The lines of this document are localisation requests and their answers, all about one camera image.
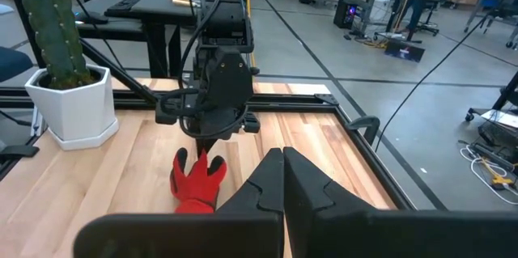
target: potted plant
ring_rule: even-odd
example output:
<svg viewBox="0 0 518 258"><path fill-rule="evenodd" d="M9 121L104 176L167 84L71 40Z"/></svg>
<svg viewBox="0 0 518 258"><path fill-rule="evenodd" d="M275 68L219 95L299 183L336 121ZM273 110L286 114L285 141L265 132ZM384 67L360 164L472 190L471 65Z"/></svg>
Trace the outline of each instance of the potted plant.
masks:
<svg viewBox="0 0 518 258"><path fill-rule="evenodd" d="M23 0L47 67L25 89L63 150L100 146L119 128L110 70L87 65L72 0Z"/></svg>

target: person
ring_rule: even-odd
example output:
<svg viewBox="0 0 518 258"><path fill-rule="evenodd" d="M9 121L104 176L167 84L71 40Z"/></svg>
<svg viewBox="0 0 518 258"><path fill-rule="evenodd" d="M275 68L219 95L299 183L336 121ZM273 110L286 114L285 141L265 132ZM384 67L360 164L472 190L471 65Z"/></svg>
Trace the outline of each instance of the person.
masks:
<svg viewBox="0 0 518 258"><path fill-rule="evenodd" d="M410 17L410 22L406 27L399 30L400 33L408 33L410 31L415 32L415 28L418 26L419 19L421 18L422 10L424 10L425 5L427 4L427 0L408 0L406 3L405 9L403 10L403 14L401 18L405 18L406 12L410 7L412 7L412 16Z"/></svg>

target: hexagonal white pot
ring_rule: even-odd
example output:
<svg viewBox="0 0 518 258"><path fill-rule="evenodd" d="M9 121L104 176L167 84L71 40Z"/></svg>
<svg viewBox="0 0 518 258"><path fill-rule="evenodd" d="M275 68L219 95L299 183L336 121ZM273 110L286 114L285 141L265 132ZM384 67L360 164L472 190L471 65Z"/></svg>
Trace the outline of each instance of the hexagonal white pot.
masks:
<svg viewBox="0 0 518 258"><path fill-rule="evenodd" d="M32 102L63 150L100 146L119 129L110 70L94 65L87 67L100 73L99 82L65 91L43 88L37 83L47 70L39 69L25 83Z"/></svg>

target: gray floor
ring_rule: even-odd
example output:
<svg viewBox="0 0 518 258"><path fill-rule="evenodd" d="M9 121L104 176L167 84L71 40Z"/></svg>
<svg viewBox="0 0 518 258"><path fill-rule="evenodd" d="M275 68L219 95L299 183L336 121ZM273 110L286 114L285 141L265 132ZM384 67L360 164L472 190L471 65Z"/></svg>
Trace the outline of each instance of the gray floor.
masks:
<svg viewBox="0 0 518 258"><path fill-rule="evenodd" d="M468 11L436 12L432 21L439 24L441 34L415 36L423 40L426 52L420 63L413 63L344 40L344 31L333 25L331 6L315 8L297 0L252 0L252 5L255 58L262 74L258 80L325 84L351 118L374 115L382 125L414 84L462 39L469 16ZM0 37L1 46L13 47L27 38L16 13L0 16L0 29L9 31L2 34L12 35ZM475 31L416 90L388 127L379 156L419 209L516 210L471 173L457 145L459 139L477 139L477 124L482 123L480 119L463 122L467 109L491 107L498 87L517 70L518 52L504 47L510 32L509 26L500 23L485 35L482 30ZM183 31L182 40L188 39L189 31ZM102 41L91 42L108 54ZM125 67L142 70L132 70L132 75L149 75L143 43L110 44ZM18 50L33 58L29 44ZM29 74L0 85L21 85ZM416 179L430 189L425 190L427 195Z"/></svg>

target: red glove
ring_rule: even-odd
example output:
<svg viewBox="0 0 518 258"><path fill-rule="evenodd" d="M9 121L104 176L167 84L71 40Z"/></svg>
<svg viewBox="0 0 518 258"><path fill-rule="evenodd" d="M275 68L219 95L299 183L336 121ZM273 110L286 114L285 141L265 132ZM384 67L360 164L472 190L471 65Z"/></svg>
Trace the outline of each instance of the red glove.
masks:
<svg viewBox="0 0 518 258"><path fill-rule="evenodd" d="M202 152L200 159L186 176L184 173L187 162L187 150L180 148L172 163L171 193L180 200L175 209L177 214L212 214L216 209L219 184L227 173L227 164L221 156L212 159L207 168L207 154Z"/></svg>

